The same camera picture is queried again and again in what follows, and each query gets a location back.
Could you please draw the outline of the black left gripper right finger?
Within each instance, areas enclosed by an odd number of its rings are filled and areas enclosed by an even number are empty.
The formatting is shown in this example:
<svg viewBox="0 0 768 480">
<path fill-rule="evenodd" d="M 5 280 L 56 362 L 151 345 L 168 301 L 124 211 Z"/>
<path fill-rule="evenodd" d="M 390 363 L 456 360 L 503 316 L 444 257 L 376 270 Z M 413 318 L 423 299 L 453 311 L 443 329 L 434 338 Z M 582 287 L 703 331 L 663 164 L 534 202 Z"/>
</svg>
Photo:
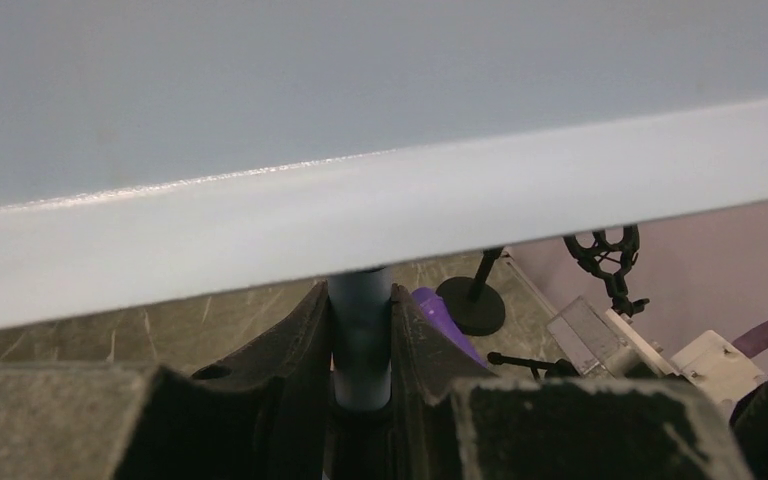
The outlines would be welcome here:
<svg viewBox="0 0 768 480">
<path fill-rule="evenodd" d="M 391 297 L 398 479 L 748 479 L 726 421 L 677 380 L 500 377 Z"/>
</svg>

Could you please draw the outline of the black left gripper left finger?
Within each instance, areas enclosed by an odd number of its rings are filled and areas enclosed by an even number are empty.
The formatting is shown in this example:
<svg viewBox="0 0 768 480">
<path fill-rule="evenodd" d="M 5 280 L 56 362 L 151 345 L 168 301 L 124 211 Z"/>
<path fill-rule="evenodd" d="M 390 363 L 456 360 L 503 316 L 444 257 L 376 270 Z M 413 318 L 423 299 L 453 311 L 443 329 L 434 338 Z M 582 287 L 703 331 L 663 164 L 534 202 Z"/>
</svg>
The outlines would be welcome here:
<svg viewBox="0 0 768 480">
<path fill-rule="evenodd" d="M 0 479 L 317 479 L 327 288 L 190 376 L 150 363 L 0 363 Z"/>
</svg>

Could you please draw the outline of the black round-base mic stand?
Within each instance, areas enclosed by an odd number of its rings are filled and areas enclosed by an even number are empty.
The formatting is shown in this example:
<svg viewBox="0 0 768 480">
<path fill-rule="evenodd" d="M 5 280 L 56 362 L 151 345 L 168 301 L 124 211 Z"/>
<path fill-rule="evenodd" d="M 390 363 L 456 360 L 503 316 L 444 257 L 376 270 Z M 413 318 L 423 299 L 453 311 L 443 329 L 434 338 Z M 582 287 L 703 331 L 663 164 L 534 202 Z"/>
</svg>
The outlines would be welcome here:
<svg viewBox="0 0 768 480">
<path fill-rule="evenodd" d="M 502 247 L 484 250 L 473 277 L 457 276 L 442 282 L 436 289 L 456 327 L 468 336 L 489 336 L 499 331 L 506 319 L 501 295 L 487 284 Z"/>
</svg>

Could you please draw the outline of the purple microphone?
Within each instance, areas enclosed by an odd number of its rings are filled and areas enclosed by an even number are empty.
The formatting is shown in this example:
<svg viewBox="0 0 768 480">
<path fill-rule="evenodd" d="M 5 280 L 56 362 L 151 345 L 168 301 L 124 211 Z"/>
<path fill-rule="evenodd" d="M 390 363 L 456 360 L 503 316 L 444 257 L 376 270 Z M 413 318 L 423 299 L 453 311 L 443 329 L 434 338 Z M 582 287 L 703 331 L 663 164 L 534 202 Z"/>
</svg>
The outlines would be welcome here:
<svg viewBox="0 0 768 480">
<path fill-rule="evenodd" d="M 455 324 L 445 301 L 433 289 L 420 287 L 411 293 L 425 318 L 448 340 L 471 357 L 479 365 L 486 367 L 487 361 L 474 348 L 469 339 Z"/>
</svg>

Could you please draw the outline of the black tripod mic stand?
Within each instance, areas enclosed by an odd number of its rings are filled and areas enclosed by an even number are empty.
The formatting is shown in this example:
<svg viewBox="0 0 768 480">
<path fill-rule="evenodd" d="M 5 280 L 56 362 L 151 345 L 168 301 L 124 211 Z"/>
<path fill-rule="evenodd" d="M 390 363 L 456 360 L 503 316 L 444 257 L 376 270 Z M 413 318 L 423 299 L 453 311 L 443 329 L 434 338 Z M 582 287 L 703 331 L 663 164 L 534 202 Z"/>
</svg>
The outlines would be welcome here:
<svg viewBox="0 0 768 480">
<path fill-rule="evenodd" d="M 640 249 L 636 225 L 511 248 L 529 286 L 552 306 L 553 315 L 538 331 L 560 350 L 560 357 L 535 359 L 492 351 L 489 363 L 525 368 L 537 380 L 660 377 L 631 327 L 649 304 L 629 286 Z"/>
</svg>

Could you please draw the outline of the light blue music stand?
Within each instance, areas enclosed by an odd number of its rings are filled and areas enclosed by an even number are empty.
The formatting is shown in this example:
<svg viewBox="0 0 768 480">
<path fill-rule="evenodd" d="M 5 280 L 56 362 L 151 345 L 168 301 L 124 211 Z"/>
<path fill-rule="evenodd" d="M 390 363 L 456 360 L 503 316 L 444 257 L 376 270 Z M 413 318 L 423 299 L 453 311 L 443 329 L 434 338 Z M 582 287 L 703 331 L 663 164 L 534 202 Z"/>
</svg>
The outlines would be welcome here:
<svg viewBox="0 0 768 480">
<path fill-rule="evenodd" d="M 0 1 L 0 361 L 185 371 L 313 280 L 635 223 L 640 334 L 768 319 L 768 1 Z"/>
</svg>

